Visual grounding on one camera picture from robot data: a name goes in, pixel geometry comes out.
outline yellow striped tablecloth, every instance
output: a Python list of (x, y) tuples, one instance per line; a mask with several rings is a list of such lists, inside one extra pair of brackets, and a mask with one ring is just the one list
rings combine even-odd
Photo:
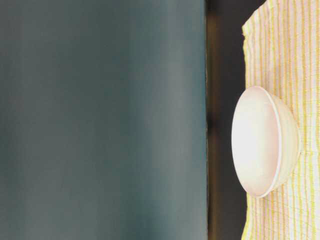
[(245, 84), (280, 97), (302, 152), (287, 182), (247, 195), (243, 240), (320, 240), (320, 0), (267, 0), (242, 27)]

